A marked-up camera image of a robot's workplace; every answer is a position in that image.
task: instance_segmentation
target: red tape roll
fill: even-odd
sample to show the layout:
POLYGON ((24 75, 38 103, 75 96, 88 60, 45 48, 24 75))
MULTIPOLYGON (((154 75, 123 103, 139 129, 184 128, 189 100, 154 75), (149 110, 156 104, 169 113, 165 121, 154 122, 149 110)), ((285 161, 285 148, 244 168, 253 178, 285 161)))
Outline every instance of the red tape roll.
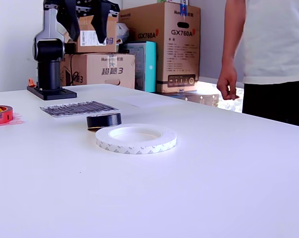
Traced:
POLYGON ((0 106, 3 112, 0 112, 0 124, 13 120, 13 108, 9 106, 0 106))

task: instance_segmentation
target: black electrical tape roll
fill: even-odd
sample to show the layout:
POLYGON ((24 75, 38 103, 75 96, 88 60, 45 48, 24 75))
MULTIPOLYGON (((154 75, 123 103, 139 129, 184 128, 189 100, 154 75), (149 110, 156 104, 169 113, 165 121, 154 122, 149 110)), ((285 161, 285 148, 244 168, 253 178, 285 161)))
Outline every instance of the black electrical tape roll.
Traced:
POLYGON ((103 114, 87 117, 88 130, 99 130, 108 126, 121 125, 121 113, 103 114))

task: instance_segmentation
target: roll of tape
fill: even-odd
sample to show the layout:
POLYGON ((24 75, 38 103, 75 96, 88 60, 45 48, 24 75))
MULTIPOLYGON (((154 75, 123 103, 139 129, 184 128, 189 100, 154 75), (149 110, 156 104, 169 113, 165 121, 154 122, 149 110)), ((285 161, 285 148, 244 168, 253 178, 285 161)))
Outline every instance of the roll of tape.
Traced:
POLYGON ((88 130, 99 130, 108 126, 121 125, 120 113, 103 114, 87 117, 88 130))
POLYGON ((121 154, 154 154, 173 148, 177 134, 171 129, 149 124, 105 127, 96 133, 97 145, 121 154))
POLYGON ((9 106, 0 106, 2 112, 0 112, 0 124, 7 123, 13 120, 13 108, 9 106))

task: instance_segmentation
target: orange object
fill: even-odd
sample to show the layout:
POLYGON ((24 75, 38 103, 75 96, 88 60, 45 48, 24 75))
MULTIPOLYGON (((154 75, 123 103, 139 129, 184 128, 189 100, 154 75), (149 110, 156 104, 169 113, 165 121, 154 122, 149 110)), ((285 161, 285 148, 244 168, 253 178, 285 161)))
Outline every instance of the orange object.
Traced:
POLYGON ((13 108, 9 106, 0 106, 0 124, 7 123, 13 120, 13 108))
POLYGON ((32 78, 29 78, 29 86, 33 87, 33 88, 36 86, 36 84, 34 83, 34 80, 32 78))

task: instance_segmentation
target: black pants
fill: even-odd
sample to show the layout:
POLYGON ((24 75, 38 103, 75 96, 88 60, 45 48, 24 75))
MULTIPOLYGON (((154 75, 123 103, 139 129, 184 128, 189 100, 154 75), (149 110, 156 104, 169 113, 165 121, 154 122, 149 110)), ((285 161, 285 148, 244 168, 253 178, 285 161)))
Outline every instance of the black pants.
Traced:
POLYGON ((299 126, 299 82, 245 84, 243 113, 299 126))

